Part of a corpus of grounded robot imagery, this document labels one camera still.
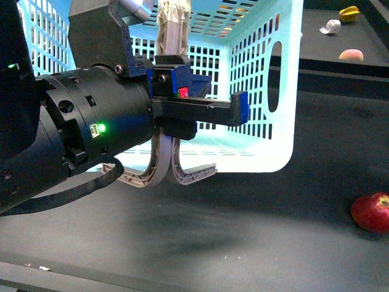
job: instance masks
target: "peach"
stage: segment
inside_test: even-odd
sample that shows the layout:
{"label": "peach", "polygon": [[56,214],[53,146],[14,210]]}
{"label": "peach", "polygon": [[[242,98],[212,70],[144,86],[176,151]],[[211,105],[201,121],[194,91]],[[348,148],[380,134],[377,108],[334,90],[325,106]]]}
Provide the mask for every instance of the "peach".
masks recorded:
{"label": "peach", "polygon": [[363,61],[363,53],[360,50],[355,49],[345,50],[340,54],[339,59]]}

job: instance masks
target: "white crumpled object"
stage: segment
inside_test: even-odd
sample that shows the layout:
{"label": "white crumpled object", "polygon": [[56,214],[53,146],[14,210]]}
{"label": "white crumpled object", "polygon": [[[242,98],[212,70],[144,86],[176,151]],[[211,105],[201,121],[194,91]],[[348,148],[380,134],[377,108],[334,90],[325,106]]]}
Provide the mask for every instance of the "white crumpled object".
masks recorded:
{"label": "white crumpled object", "polygon": [[332,19],[327,22],[326,26],[323,26],[319,31],[325,35],[330,35],[333,33],[338,33],[340,30],[340,21],[337,19]]}
{"label": "white crumpled object", "polygon": [[174,23],[189,23],[190,0],[158,0],[158,25],[167,21]]}

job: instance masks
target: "red apple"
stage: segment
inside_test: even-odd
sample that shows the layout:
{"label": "red apple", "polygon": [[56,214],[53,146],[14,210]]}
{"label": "red apple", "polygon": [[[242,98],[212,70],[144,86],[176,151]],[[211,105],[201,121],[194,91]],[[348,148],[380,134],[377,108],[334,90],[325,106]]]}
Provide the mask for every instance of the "red apple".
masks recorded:
{"label": "red apple", "polygon": [[366,231],[389,233],[389,195],[374,193],[358,198],[351,207],[351,215]]}

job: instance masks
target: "usb port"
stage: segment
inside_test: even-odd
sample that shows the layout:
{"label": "usb port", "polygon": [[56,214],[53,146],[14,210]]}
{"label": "usb port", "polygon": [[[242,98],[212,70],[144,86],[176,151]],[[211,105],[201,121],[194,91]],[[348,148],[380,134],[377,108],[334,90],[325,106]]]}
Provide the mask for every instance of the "usb port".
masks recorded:
{"label": "usb port", "polygon": [[98,130],[98,125],[96,123],[89,125],[89,129],[91,130],[91,134],[92,134],[93,139],[100,136],[100,131]]}

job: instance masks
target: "green led light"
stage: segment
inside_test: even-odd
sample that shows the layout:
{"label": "green led light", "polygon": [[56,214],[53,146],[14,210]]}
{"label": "green led light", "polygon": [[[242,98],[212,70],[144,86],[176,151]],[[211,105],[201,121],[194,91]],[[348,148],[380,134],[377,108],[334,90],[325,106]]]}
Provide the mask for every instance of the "green led light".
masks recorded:
{"label": "green led light", "polygon": [[99,130],[100,132],[104,133],[104,132],[107,130],[107,127],[106,127],[106,125],[104,125],[103,123],[100,123],[100,124],[98,125],[98,130]]}

